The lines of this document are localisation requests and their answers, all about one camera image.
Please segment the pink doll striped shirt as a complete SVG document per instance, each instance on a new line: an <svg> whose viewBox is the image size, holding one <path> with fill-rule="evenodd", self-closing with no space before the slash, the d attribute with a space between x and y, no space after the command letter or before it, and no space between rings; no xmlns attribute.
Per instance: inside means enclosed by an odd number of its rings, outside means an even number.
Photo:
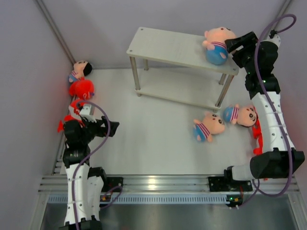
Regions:
<svg viewBox="0 0 307 230"><path fill-rule="evenodd" d="M207 61L217 66L223 65L228 59L225 41L235 39L235 33L226 27L218 27L205 31L204 37L202 46L205 49Z"/></svg>

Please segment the red shark plush round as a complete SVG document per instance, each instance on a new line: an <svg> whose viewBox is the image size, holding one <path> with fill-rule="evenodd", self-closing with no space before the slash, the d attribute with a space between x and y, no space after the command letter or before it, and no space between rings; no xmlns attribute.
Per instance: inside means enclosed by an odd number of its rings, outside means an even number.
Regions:
<svg viewBox="0 0 307 230"><path fill-rule="evenodd" d="M94 84L91 80L79 80L69 87L69 95L72 97L89 100L94 94Z"/></svg>

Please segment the pink doll blue pants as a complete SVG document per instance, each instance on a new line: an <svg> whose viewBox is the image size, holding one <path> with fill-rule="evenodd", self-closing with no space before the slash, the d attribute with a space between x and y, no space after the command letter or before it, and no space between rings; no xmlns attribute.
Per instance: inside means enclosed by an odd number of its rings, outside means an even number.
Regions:
<svg viewBox="0 0 307 230"><path fill-rule="evenodd" d="M193 120L193 134L198 142L212 142L214 135L222 134L224 131L224 121L217 114L206 112L201 121Z"/></svg>

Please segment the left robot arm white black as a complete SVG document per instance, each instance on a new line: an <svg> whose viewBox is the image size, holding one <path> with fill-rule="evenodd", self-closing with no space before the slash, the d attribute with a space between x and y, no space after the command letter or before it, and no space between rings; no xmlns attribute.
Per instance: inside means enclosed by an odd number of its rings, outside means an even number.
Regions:
<svg viewBox="0 0 307 230"><path fill-rule="evenodd" d="M67 212L62 230L100 230L100 195L107 182L102 167L91 167L89 143L95 138L113 137L119 122L105 116L94 121L70 117L61 121L58 132L66 138L63 163L68 182Z"/></svg>

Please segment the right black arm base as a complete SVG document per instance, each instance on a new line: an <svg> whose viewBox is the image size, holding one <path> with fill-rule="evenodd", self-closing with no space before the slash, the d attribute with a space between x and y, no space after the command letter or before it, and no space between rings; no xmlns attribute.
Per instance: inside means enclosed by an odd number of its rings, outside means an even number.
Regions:
<svg viewBox="0 0 307 230"><path fill-rule="evenodd" d="M234 181L223 176L208 177L210 192L251 192L251 181Z"/></svg>

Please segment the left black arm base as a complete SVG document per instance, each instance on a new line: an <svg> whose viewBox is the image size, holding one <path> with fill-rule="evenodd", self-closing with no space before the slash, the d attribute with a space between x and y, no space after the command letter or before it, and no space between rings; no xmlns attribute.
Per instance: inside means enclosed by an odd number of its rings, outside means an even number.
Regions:
<svg viewBox="0 0 307 230"><path fill-rule="evenodd" d="M121 191L120 188L115 188L116 186L123 186L123 181L124 178L123 177L107 177L104 180L104 186L102 188L102 192L106 193L107 191L109 191L110 189L114 189L112 192L116 192L119 193Z"/></svg>

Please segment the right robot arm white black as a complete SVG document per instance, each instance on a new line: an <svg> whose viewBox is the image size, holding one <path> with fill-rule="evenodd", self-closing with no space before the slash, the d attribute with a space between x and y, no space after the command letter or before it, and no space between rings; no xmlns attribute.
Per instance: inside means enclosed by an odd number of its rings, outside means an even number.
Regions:
<svg viewBox="0 0 307 230"><path fill-rule="evenodd" d="M233 60L247 72L245 87L257 113L255 138L260 154L249 163L230 166L224 174L235 182L287 178L305 161L286 130L280 103L280 86L272 70L281 44L279 35L259 41L254 32L225 42Z"/></svg>

